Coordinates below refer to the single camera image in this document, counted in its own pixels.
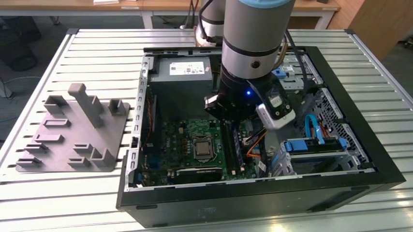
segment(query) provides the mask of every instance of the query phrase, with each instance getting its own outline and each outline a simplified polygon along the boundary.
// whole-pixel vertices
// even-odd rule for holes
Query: blue plastic latch
[[[293,140],[291,141],[291,144],[293,146],[293,151],[308,151],[309,150],[305,140]]]
[[[285,149],[287,149],[288,152],[293,151],[292,144],[291,144],[289,141],[285,142],[284,145],[285,145]]]
[[[348,148],[348,141],[345,140],[345,138],[340,138],[339,142],[340,142],[343,149],[345,150]]]
[[[273,70],[273,74],[280,78],[284,79],[288,77],[285,71],[279,67],[277,69]]]
[[[275,156],[275,158],[272,160],[272,168],[275,168],[277,160],[279,160],[279,154]]]

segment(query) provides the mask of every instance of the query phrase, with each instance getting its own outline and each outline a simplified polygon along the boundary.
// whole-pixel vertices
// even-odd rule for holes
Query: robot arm
[[[197,44],[202,47],[222,46],[226,0],[205,0],[202,6],[196,31]]]
[[[257,112],[268,129],[279,129],[296,117],[272,73],[295,2],[226,1],[220,91],[206,98],[206,110],[221,120],[242,121]]]

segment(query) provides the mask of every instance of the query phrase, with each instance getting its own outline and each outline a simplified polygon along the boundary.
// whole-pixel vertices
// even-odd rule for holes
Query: power supply label
[[[200,75],[206,74],[204,62],[176,62],[169,65],[169,74],[174,75]]]

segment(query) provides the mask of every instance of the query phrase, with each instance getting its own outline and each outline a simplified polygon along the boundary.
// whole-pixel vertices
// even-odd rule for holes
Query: open computer tower
[[[230,130],[205,110],[221,48],[145,50],[117,208],[146,228],[333,210],[406,181],[319,48],[299,49],[308,87],[295,54],[275,70],[297,116],[260,142],[257,117]]]

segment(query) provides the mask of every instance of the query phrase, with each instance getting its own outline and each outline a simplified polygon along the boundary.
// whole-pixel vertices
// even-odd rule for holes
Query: wooden desk
[[[144,1],[94,5],[94,0],[0,0],[0,10],[13,11],[130,11],[142,10]]]
[[[146,29],[153,28],[152,17],[156,15],[188,15],[189,0],[138,0],[119,4],[94,5],[93,0],[0,0],[0,15],[19,16],[93,16],[138,15],[144,17]],[[316,29],[327,29],[340,5],[335,0],[323,4],[316,0],[296,0],[295,17],[307,22],[315,21]]]
[[[189,0],[144,0],[145,14],[150,17],[156,15],[177,15],[178,11],[188,12],[188,6]],[[296,0],[289,28],[327,29],[335,12],[340,11],[340,9],[336,0],[329,0],[328,4],[316,0]]]

